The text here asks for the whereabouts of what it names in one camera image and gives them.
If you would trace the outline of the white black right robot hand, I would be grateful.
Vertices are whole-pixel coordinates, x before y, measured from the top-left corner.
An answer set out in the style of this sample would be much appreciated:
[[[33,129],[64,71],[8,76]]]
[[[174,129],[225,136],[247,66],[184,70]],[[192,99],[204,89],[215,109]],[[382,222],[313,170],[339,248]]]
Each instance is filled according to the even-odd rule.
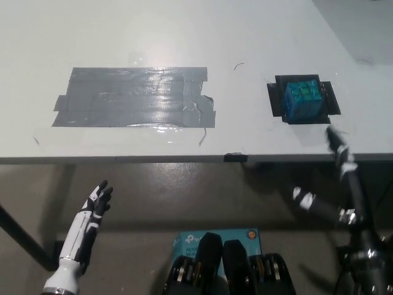
[[[335,165],[339,172],[339,179],[347,188],[349,194],[349,208],[335,208],[319,200],[316,194],[307,192],[300,187],[292,189],[292,200],[303,210],[316,214],[334,224],[344,225],[358,231],[375,231],[370,202],[359,176],[359,166],[354,154],[332,125],[325,131],[329,149],[333,154]]]

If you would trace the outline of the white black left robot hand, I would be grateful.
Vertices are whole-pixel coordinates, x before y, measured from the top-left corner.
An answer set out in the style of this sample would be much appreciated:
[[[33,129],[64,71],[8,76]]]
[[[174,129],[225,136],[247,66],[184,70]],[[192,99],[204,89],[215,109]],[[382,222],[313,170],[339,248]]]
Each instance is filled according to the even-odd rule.
[[[59,255],[58,268],[45,282],[42,294],[79,294],[79,280],[90,264],[103,216],[110,209],[112,191],[104,180],[75,215]]]

